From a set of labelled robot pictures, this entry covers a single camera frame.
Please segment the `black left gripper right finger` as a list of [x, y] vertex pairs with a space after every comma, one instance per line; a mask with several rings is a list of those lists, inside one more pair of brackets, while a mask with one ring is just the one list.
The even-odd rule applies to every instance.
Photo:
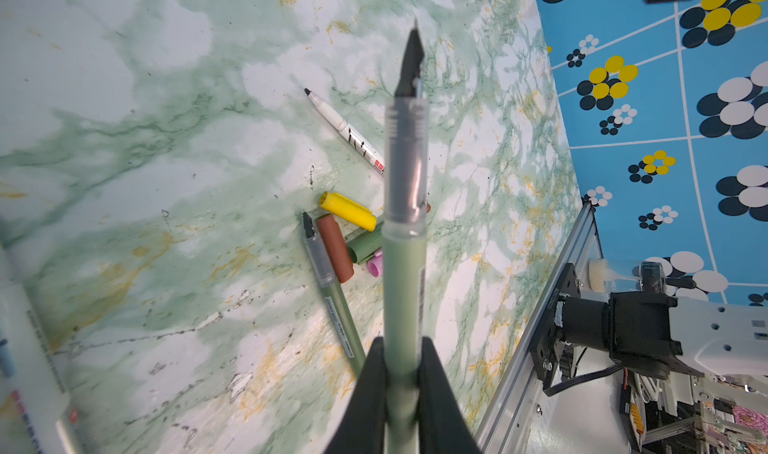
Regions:
[[422, 338], [417, 407], [420, 453], [480, 453], [447, 379], [433, 341]]

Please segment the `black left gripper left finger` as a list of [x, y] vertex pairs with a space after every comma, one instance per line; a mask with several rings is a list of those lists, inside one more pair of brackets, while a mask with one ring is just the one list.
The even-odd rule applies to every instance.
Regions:
[[381, 454], [386, 425], [384, 339], [373, 340], [355, 389], [325, 454]]

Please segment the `light green pen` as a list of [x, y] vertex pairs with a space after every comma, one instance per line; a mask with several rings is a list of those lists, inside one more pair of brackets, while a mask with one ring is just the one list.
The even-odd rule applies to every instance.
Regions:
[[419, 29], [409, 33], [394, 97], [386, 105], [384, 356], [387, 453], [416, 453], [417, 371], [426, 261], [428, 105]]

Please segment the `white marker pen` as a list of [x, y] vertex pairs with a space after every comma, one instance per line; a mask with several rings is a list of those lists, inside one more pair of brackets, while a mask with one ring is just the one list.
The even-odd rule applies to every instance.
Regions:
[[327, 101], [319, 97], [309, 88], [304, 88], [304, 93], [315, 110], [325, 121], [340, 135], [340, 137], [363, 158], [380, 175], [384, 174], [384, 156], [370, 143], [348, 120], [346, 120]]

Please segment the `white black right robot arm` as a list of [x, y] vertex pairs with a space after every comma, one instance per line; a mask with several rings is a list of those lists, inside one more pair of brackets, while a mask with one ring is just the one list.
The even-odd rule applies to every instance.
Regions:
[[661, 265], [673, 369], [767, 372], [767, 0], [537, 0], [606, 256]]

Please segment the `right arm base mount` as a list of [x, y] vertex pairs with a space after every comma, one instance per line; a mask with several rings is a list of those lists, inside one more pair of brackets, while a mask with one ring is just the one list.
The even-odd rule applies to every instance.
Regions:
[[576, 266], [573, 263], [563, 266], [551, 293], [545, 298], [544, 310], [535, 326], [528, 349], [534, 371], [544, 389], [552, 385], [555, 368], [559, 365], [563, 351], [560, 341], [562, 328], [558, 325], [556, 313], [558, 303], [566, 297], [581, 297]]

